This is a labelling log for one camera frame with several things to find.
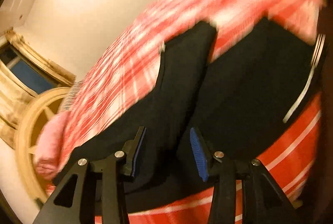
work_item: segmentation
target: folded clothing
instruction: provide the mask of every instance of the folded clothing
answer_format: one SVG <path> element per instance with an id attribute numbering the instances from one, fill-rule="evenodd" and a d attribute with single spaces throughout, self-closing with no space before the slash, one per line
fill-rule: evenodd
<path id="1" fill-rule="evenodd" d="M 37 173 L 46 180 L 51 180 L 57 174 L 68 115 L 69 111 L 56 114 L 44 125 L 37 139 L 33 162 Z"/>

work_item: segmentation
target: black fabric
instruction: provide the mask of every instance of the black fabric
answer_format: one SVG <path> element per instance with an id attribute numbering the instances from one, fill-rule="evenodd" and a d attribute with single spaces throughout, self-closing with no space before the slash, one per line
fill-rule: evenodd
<path id="1" fill-rule="evenodd" d="M 127 209 L 131 213 L 169 204 L 212 186 L 203 183 L 198 175 L 189 142 L 191 127 L 198 126 L 214 149 L 229 157 L 252 159 L 283 134 L 316 89 L 318 71 L 300 106 L 283 123 L 308 79 L 314 47 L 264 18 L 248 36 L 211 63 L 205 73 L 203 65 L 196 65 L 191 57 L 195 53 L 188 52 L 191 45 L 187 41 L 196 37 L 191 37 L 192 33 L 189 30 L 171 40 L 179 44 L 161 57 L 154 90 L 98 136 L 76 148 L 55 184 L 80 158 L 94 161 L 121 149 L 124 141 L 132 139 L 137 128 L 148 123 L 147 118 L 154 113 L 156 121 L 149 129 L 156 131 L 146 137 L 146 161 L 138 181 L 125 184 Z M 174 72 L 169 63 L 181 67 Z M 202 71 L 195 77 L 187 76 L 191 67 L 195 72 Z M 188 85 L 177 87 L 184 82 Z"/>

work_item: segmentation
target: pink towel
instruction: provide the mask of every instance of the pink towel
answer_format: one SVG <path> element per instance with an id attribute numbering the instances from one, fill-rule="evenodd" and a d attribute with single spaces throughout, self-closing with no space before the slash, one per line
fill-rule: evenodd
<path id="1" fill-rule="evenodd" d="M 34 165 L 38 174 L 51 180 L 58 171 L 63 132 L 69 111 L 56 114 L 48 121 L 37 139 Z"/>

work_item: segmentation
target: red striped fabric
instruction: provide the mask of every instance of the red striped fabric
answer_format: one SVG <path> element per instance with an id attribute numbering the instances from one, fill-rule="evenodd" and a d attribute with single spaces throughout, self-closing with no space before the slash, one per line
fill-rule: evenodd
<path id="1" fill-rule="evenodd" d="M 64 132 L 59 170 L 72 150 L 99 134 L 130 106 L 147 95 L 159 71 L 159 45 L 208 20 L 218 28 L 210 61 L 247 35 L 264 16 L 313 44 L 323 0 L 158 0 L 105 51 L 87 73 Z M 289 198 L 297 198 L 314 158 L 319 131 L 320 95 L 294 124 L 258 158 Z M 237 224 L 242 219 L 241 185 L 237 184 Z M 213 189 L 167 206 L 131 214 L 135 224 L 206 223 Z"/>

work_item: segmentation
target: rolled pink blanket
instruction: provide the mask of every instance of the rolled pink blanket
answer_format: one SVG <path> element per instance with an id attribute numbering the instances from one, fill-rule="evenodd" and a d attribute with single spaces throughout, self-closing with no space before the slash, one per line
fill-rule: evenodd
<path id="1" fill-rule="evenodd" d="M 63 141 L 63 132 L 69 111 L 56 114 L 48 121 L 37 139 L 34 166 L 44 179 L 51 180 L 58 172 L 59 157 Z"/>

